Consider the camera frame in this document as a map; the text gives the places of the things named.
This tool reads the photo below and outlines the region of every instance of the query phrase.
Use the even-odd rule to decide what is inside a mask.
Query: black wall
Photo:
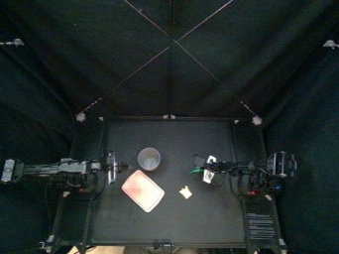
[[[339,51],[323,49],[283,94],[287,106],[264,133],[268,152],[287,151],[299,163],[298,180],[287,183],[279,199],[283,235],[292,253],[339,250],[338,81]]]

